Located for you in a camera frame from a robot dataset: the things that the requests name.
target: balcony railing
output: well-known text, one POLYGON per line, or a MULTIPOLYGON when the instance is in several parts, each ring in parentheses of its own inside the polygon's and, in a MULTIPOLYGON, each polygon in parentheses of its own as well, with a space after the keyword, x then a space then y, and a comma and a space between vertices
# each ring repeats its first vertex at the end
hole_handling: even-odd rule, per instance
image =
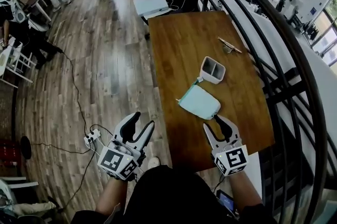
MULTIPOLYGON (((327 159, 329 159, 334 175, 336 169, 331 156, 328 156, 327 141, 329 139, 330 143, 331 139, 326 132, 324 111, 309 62, 289 25, 268 0, 255 0, 255 2, 276 29, 283 40, 285 49, 290 54, 291 58, 288 60, 293 61, 295 68, 287 72, 283 71, 271 44, 245 5, 240 0, 234 0, 247 19, 247 23, 250 23, 258 34, 274 67, 261 60, 262 57, 259 55, 261 48, 250 40, 248 32, 244 29, 245 25, 240 23, 234 9, 231 9, 225 0, 219 1, 222 8, 230 15, 251 54, 256 71, 264 84, 263 89, 273 124, 275 146, 260 153, 260 161, 262 157, 265 158, 265 162, 261 165, 261 173, 264 173, 264 168, 268 170, 269 178, 265 183, 269 184, 268 191, 270 192, 268 196, 264 191, 263 200, 265 204, 268 202, 271 204, 268 208, 273 215, 275 212, 279 214, 279 223, 284 221, 285 208, 290 203, 294 203, 291 223, 296 223, 302 191, 306 189, 305 186, 312 185, 312 196, 304 222, 311 223, 324 188, 327 159), (290 83, 289 81, 294 77, 296 77, 297 83, 290 83), (303 99, 303 93, 306 94, 308 102, 303 99), (291 127, 285 124, 281 117, 279 104, 283 104, 288 109, 291 127), (309 125, 313 135, 309 134, 303 121, 309 125), (308 136, 312 144, 312 151, 315 152, 314 173, 303 156, 301 131, 308 136)), ((214 10, 220 10, 213 0, 200 0, 200 2, 203 11, 209 11, 211 7, 214 10)), ((330 146, 333 153, 337 154, 334 145, 330 144, 330 146)))

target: black pants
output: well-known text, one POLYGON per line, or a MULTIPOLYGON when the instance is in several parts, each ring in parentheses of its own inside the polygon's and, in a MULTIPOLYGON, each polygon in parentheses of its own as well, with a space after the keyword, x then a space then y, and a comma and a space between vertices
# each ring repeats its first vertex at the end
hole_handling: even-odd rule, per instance
POLYGON ((46 58, 41 53, 40 49, 51 54, 57 52, 57 48, 48 43, 39 32, 29 29, 28 22, 23 22, 21 24, 10 22, 9 33, 25 46, 24 49, 26 51, 33 53, 38 63, 43 64, 46 62, 46 58))

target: floor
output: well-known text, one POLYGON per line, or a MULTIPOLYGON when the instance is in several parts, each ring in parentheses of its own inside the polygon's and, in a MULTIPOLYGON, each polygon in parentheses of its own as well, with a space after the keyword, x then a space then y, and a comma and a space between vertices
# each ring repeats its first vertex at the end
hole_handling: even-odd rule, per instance
MULTIPOLYGON (((87 130, 98 123, 110 131, 126 115, 142 113, 140 129, 155 121, 155 132, 146 147, 147 159, 158 156, 170 165, 165 125, 156 83, 151 42, 144 39, 147 28, 135 14, 133 0, 72 0, 53 16, 49 39, 74 65, 75 83, 87 130)), ((38 143, 84 152, 84 123, 77 104, 70 62, 56 55, 41 70, 28 74, 33 84, 21 82, 17 94, 16 135, 26 135, 33 156, 25 164, 31 181, 38 181, 40 200, 54 197, 61 206, 81 184, 92 156, 70 154, 38 143)), ((108 133, 102 130, 106 142, 108 133)), ((78 210, 94 209, 108 177, 93 160, 83 185, 63 214, 70 222, 78 210)), ((146 170, 147 160, 142 165, 146 170)), ((213 189, 220 177, 216 168, 200 172, 213 189)), ((128 198, 135 182, 129 183, 128 198)), ((221 188, 230 193, 227 181, 221 188)))

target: wooden table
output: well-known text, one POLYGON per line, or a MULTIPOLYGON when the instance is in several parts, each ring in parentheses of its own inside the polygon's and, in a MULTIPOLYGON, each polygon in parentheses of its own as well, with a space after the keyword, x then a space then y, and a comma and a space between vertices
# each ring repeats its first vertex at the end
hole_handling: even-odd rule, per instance
POLYGON ((252 61, 230 18, 224 12, 175 14, 148 20, 157 81, 164 111, 173 167, 201 171, 214 167, 211 147, 202 124, 207 121, 216 135, 215 120, 203 120, 181 108, 180 99, 199 76, 205 56, 226 67, 218 85, 199 84, 221 103, 219 115, 234 122, 248 153, 274 143, 273 128, 265 96, 252 61), (243 53, 223 51, 221 37, 243 53))

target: black metal railing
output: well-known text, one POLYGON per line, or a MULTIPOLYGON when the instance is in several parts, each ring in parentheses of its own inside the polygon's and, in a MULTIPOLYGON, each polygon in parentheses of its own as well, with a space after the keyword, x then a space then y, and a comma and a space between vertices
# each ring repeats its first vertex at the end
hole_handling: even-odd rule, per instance
MULTIPOLYGON (((303 178, 303 171, 307 169, 308 163, 303 157, 302 138, 300 131, 300 129, 303 130, 305 126, 303 122, 299 120, 298 116, 298 113, 303 116, 303 111, 299 110, 299 104, 294 100, 295 98, 298 98, 297 96, 299 96, 300 93, 306 93, 308 103, 306 103, 304 106, 308 109, 312 117, 310 128, 313 132, 313 138, 311 139, 311 142, 313 145, 313 150, 315 150, 315 171, 312 186, 312 196, 305 217, 305 223, 310 223, 313 220, 316 207, 318 205, 318 202, 320 201, 326 178, 326 162, 328 159, 328 136, 326 133, 324 111, 315 77, 312 73, 308 60, 306 59, 306 56, 297 39, 295 38, 293 32, 289 28, 289 25, 286 23, 284 18, 276 11, 276 9, 269 3, 268 0, 255 1, 262 9, 263 13, 270 20, 274 28, 277 30, 279 36, 282 38, 286 49, 291 55, 294 66, 296 66, 296 75, 298 75, 300 82, 294 85, 289 83, 289 73, 285 73, 282 70, 281 64, 268 39, 261 30, 259 24, 255 21, 252 14, 246 9, 245 5, 240 0, 234 0, 236 5, 239 6, 240 10, 248 19, 247 23, 250 23, 253 26, 254 30, 261 39, 264 48, 267 50, 270 60, 272 61, 275 68, 273 69, 269 66, 270 69, 273 69, 275 77, 273 78, 270 76, 271 70, 266 67, 264 61, 260 59, 256 45, 253 45, 236 14, 233 12, 233 10, 231 10, 231 8, 229 8, 229 5, 225 0, 219 0, 219 2, 222 4, 222 8, 224 8, 225 11, 230 15, 233 23, 235 24, 242 38, 246 42, 248 50, 252 56, 252 60, 256 65, 257 72, 262 82, 264 83, 264 91, 266 94, 267 105, 273 124, 275 142, 277 143, 278 149, 280 150, 280 152, 277 152, 277 157, 278 161, 281 161, 283 165, 282 172, 277 172, 274 162, 274 156, 276 155, 274 152, 275 148, 270 147, 268 149, 270 155, 270 162, 268 165, 270 165, 271 167, 271 178, 269 182, 271 183, 270 188, 272 189, 270 197, 272 210, 274 209, 276 202, 276 180, 278 180, 278 184, 280 184, 281 182, 282 186, 277 192, 278 195, 280 195, 278 196, 277 201, 281 201, 279 223, 283 223, 285 207, 288 205, 287 201, 289 201, 289 197, 287 197, 287 193, 289 193, 290 191, 290 189, 288 188, 289 168, 287 166, 289 157, 296 159, 295 163, 292 163, 292 165, 296 165, 296 176, 292 179, 291 182, 291 191, 294 192, 293 199, 291 200, 291 202, 294 202, 291 223, 296 222, 300 206, 302 189, 304 189, 302 187, 306 182, 306 178, 303 178), (291 156, 289 156, 289 153, 286 149, 288 146, 287 143, 289 143, 290 130, 285 125, 283 119, 280 116, 280 112, 278 109, 279 103, 283 103, 291 115, 291 129, 293 129, 291 131, 291 139, 293 139, 294 142, 292 142, 292 144, 293 146, 295 146, 295 149, 292 150, 291 156)), ((209 9, 220 10, 220 8, 214 3, 213 0, 201 0, 201 2, 203 6, 203 11, 208 11, 209 9)))

